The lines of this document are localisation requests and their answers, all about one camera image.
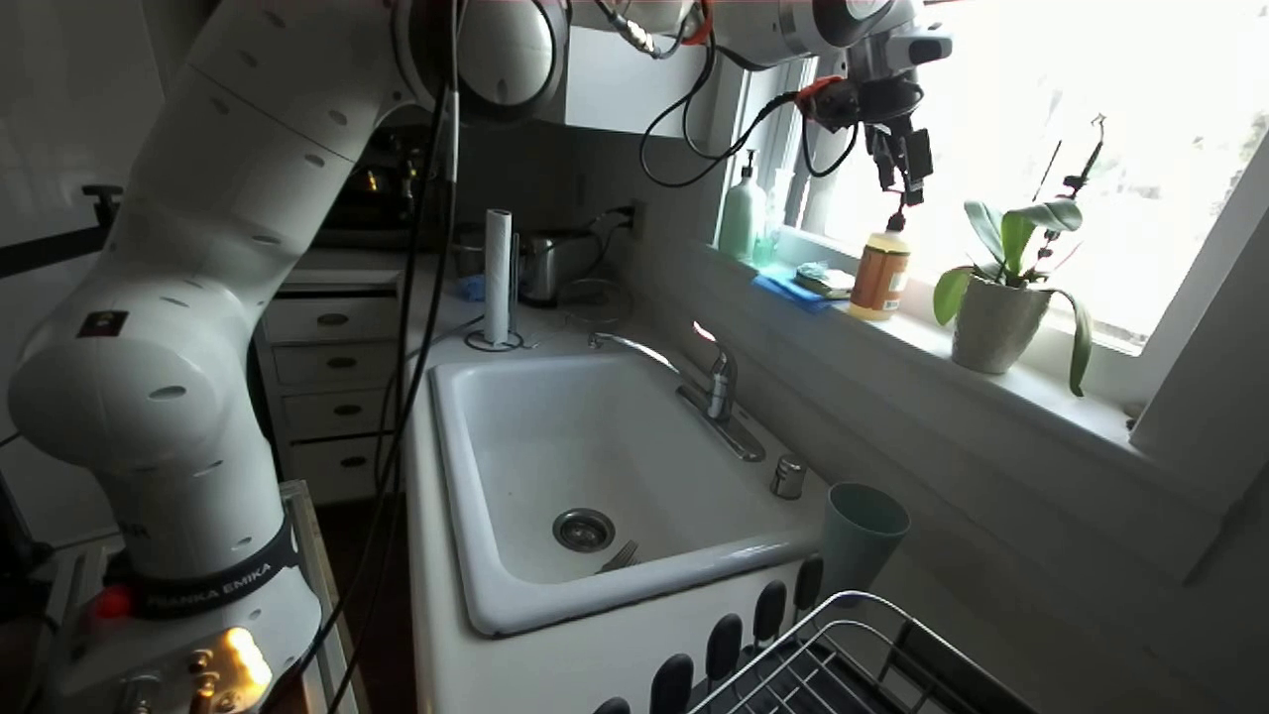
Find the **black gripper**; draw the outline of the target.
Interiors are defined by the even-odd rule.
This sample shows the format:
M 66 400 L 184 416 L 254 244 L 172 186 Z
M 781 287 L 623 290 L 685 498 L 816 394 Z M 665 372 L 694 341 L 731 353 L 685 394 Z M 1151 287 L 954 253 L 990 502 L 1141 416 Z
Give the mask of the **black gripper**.
M 863 149 L 879 186 L 897 186 L 887 222 L 903 222 L 909 207 L 920 207 L 932 175 L 928 132 L 911 124 L 925 92 L 911 70 L 892 80 L 857 80 L 847 124 L 863 132 Z

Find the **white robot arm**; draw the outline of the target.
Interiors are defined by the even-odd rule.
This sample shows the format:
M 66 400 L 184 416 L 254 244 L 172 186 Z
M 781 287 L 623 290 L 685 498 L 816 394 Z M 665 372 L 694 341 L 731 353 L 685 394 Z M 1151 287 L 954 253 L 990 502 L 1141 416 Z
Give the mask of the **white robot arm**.
M 222 0 L 129 168 L 106 244 L 32 327 L 9 412 L 91 470 L 122 531 L 139 628 L 122 662 L 243 628 L 266 662 L 311 653 L 322 610 L 293 568 L 247 387 L 260 308 L 400 108 L 538 109 L 566 0 Z

